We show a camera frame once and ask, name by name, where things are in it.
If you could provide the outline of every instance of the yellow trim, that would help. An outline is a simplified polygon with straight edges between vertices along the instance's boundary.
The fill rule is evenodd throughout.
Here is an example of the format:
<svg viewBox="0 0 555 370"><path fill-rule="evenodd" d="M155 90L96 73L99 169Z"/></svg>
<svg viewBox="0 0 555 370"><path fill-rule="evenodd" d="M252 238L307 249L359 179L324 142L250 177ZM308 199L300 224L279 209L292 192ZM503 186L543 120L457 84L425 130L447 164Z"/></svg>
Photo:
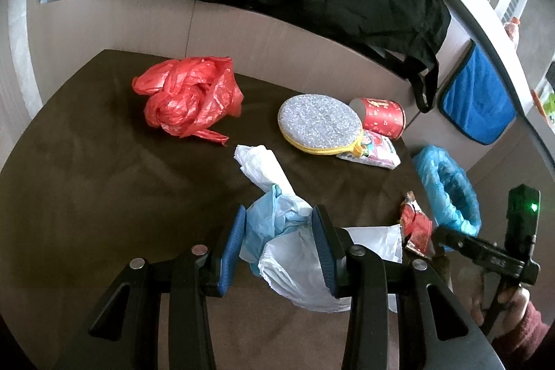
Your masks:
<svg viewBox="0 0 555 370"><path fill-rule="evenodd" d="M362 127L360 129L359 137L353 141L348 146L342 146L341 148L309 148L307 146L303 146L300 143L297 143L293 140L289 135L287 135L284 130L281 128L281 124L278 123L279 130L281 134L284 136L285 140L295 146L297 149L300 149L303 152L307 152L308 154L316 154L320 156L333 156L336 154L340 154L341 152L352 152L355 157L362 156L362 147L360 146L360 142L362 140Z"/></svg>

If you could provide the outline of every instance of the red paper cup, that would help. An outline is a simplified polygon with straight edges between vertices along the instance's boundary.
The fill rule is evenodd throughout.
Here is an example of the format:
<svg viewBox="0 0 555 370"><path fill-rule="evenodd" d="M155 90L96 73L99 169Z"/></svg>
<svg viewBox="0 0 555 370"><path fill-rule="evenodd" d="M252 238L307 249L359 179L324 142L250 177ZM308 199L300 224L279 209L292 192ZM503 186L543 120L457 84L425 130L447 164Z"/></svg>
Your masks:
<svg viewBox="0 0 555 370"><path fill-rule="evenodd" d="M395 101L356 98L349 103L366 130L386 137L399 138L406 126L403 107Z"/></svg>

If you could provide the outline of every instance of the red sleeve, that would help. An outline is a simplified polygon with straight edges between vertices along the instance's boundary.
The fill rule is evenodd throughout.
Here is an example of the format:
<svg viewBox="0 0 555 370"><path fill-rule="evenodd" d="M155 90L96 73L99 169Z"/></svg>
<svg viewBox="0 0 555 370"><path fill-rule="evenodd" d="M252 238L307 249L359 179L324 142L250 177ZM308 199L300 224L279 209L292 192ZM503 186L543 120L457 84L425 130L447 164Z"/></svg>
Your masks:
<svg viewBox="0 0 555 370"><path fill-rule="evenodd" d="M548 325L542 323L542 315L532 303L528 303L524 317L516 328L494 339L492 347L506 370L520 370L542 343L548 330Z"/></svg>

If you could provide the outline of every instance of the screw head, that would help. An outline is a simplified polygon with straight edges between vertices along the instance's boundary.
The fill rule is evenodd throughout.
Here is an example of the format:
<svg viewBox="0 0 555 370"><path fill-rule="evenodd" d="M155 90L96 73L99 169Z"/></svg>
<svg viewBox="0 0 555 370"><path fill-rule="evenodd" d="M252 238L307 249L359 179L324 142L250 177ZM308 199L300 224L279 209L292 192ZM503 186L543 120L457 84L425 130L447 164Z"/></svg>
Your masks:
<svg viewBox="0 0 555 370"><path fill-rule="evenodd" d="M191 253L195 256L203 256L208 252L208 247L205 244L196 244L191 248Z"/></svg>
<svg viewBox="0 0 555 370"><path fill-rule="evenodd" d="M129 266L134 269L138 270L144 267L144 259L142 257L135 257L131 262L129 262Z"/></svg>
<svg viewBox="0 0 555 370"><path fill-rule="evenodd" d="M417 270L425 270L428 268L428 264L422 259L414 259L412 261L412 266Z"/></svg>
<svg viewBox="0 0 555 370"><path fill-rule="evenodd" d="M353 256L364 256L366 254L366 249L361 244L354 244L349 248L349 253Z"/></svg>

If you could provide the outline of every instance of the brown tablecloth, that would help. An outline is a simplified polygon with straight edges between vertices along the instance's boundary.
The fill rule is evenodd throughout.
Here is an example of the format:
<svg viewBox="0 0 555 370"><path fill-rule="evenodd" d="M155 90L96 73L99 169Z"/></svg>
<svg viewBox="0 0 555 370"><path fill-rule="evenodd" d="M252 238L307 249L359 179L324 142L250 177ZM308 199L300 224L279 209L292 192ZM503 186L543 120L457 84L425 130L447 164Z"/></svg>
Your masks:
<svg viewBox="0 0 555 370"><path fill-rule="evenodd" d="M223 147L147 126L133 76L163 58L99 53L46 103L0 174L0 312L39 368L50 367L96 299L133 257L173 258L262 195L235 146L272 149L296 193L338 226L392 225L408 190L429 212L401 140L385 170L293 148L277 125L296 93L237 75L241 118L213 129ZM228 295L208 302L218 369L340 368L348 313L293 306L245 264Z"/></svg>

